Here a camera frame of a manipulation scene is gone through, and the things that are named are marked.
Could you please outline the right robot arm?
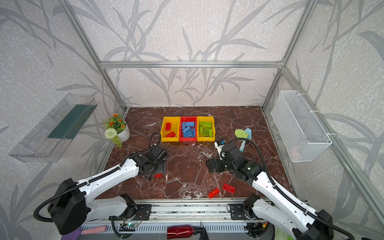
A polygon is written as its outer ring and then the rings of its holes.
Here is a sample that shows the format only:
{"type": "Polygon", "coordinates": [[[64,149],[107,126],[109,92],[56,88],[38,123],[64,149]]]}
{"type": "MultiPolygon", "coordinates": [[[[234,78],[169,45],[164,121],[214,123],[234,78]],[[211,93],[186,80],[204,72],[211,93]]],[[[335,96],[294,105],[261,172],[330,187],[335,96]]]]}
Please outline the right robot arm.
{"type": "Polygon", "coordinates": [[[300,201],[267,174],[265,167],[242,155],[234,143],[214,143],[219,157],[209,159],[206,165],[211,173],[230,172],[266,196],[268,204],[260,196],[251,194],[243,202],[246,216],[263,219],[295,240],[331,240],[334,230],[321,221],[332,223],[330,214],[316,211],[300,201]]]}

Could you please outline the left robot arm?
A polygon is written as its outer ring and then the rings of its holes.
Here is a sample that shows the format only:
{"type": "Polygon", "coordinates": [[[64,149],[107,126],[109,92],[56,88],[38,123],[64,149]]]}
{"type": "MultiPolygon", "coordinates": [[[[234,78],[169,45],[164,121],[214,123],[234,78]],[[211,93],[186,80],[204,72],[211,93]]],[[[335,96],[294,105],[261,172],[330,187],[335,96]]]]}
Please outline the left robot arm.
{"type": "Polygon", "coordinates": [[[165,168],[168,153],[161,146],[147,152],[130,154],[120,164],[97,175],[63,181],[48,212],[61,235],[74,232],[82,224],[106,217],[129,219],[138,212],[135,202],[126,194],[110,199],[98,197],[114,186],[136,176],[155,175],[165,168]]]}

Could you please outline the green lego long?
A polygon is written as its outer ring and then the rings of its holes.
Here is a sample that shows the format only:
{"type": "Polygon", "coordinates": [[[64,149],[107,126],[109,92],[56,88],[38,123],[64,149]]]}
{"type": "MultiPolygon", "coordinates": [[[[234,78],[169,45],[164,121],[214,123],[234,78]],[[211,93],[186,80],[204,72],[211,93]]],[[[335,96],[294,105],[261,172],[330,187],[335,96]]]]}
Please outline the green lego long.
{"type": "Polygon", "coordinates": [[[201,136],[206,138],[212,138],[214,136],[213,130],[211,128],[202,129],[201,136]]]}

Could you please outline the green lego pair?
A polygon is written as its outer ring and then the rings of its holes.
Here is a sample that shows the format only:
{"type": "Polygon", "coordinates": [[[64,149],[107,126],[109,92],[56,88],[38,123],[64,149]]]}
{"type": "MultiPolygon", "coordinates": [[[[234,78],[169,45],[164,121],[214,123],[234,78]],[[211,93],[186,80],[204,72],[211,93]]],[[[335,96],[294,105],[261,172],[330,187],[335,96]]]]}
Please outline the green lego pair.
{"type": "Polygon", "coordinates": [[[212,127],[212,122],[203,121],[203,122],[200,122],[200,126],[206,127],[206,128],[211,128],[212,127]]]}

